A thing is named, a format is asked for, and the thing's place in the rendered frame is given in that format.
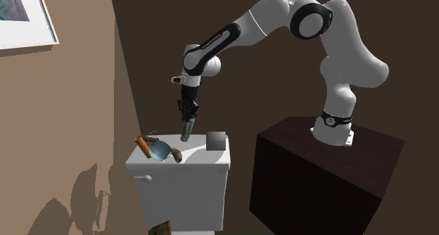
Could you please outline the grey cylindrical tube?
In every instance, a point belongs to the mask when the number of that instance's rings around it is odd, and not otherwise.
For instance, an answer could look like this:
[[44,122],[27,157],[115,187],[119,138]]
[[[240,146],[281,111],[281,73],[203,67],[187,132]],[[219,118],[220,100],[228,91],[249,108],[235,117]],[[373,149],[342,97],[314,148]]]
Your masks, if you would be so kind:
[[197,114],[190,114],[186,118],[184,118],[184,128],[180,138],[181,141],[187,142],[189,140],[196,118]]

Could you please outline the grey square box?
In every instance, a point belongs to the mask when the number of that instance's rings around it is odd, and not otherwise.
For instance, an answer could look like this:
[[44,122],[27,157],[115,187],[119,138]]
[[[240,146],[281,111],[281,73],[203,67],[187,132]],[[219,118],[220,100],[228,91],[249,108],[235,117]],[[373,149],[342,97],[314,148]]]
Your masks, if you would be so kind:
[[206,150],[207,151],[225,151],[227,147],[226,132],[207,132],[206,133]]

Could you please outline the pale blue round bowl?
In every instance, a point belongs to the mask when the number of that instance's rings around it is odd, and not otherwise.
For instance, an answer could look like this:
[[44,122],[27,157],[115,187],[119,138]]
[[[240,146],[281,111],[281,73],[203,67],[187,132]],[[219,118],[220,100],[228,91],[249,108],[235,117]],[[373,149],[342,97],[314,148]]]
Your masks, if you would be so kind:
[[164,141],[157,140],[154,144],[149,146],[149,154],[152,159],[157,161],[164,161],[171,154],[171,147]]

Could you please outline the orange cylinder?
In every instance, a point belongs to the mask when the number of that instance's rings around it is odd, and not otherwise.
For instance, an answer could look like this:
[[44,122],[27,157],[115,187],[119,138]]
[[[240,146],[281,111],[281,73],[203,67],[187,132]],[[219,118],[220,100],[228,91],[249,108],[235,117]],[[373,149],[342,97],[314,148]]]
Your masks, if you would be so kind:
[[149,153],[149,146],[148,144],[144,141],[143,137],[141,135],[139,135],[138,137],[136,137],[134,139],[134,141],[136,142],[137,146],[141,149],[141,151],[143,152],[143,154],[147,157],[147,158],[151,158],[151,154]]

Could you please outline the white toilet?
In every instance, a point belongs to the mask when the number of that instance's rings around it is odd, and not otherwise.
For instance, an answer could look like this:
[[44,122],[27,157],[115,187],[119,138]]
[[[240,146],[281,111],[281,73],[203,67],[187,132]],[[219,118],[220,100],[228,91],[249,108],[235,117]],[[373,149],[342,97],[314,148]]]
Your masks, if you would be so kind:
[[224,139],[223,151],[208,151],[204,134],[193,134],[187,142],[178,134],[158,138],[182,152],[180,163],[172,156],[163,161],[147,158],[138,147],[125,163],[148,225],[154,227],[168,220],[172,232],[180,235],[215,235],[223,230],[231,166],[229,139]]

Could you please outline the brown wooden object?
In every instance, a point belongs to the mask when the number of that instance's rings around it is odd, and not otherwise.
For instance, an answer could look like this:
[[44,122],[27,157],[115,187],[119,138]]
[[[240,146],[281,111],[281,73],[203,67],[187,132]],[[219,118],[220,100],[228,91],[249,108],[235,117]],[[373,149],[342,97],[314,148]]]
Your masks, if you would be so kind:
[[158,224],[148,230],[148,235],[172,235],[170,221]]

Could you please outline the dark wooden robot stand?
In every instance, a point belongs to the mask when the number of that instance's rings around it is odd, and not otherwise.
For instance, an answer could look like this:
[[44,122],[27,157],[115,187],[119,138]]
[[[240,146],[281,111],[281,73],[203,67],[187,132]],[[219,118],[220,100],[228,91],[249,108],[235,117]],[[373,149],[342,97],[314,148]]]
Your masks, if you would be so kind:
[[363,235],[404,141],[355,125],[353,145],[317,141],[313,117],[257,135],[249,210],[274,235]]

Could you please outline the white framed wall picture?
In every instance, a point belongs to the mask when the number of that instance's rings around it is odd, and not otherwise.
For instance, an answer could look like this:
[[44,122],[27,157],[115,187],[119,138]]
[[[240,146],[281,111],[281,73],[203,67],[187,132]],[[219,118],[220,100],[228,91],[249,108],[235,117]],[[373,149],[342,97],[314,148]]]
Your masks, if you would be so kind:
[[58,43],[45,0],[0,0],[0,50]]

